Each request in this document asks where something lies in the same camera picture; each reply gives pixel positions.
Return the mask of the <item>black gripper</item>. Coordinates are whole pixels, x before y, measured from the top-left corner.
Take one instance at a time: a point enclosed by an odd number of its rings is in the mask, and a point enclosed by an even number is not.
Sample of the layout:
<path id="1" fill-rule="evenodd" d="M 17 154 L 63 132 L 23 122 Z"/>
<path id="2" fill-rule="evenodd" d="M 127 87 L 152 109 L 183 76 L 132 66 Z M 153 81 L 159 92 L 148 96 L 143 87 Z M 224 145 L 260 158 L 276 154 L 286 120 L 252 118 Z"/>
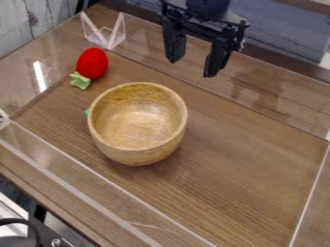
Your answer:
<path id="1" fill-rule="evenodd" d="M 172 64 L 186 55 L 187 36 L 178 20 L 220 32 L 211 41 L 203 68 L 203 76 L 214 77 L 226 67 L 232 52 L 242 50 L 248 21 L 231 10 L 231 0 L 160 0 L 160 3 L 162 13 L 167 15 L 163 17 L 164 54 Z"/>

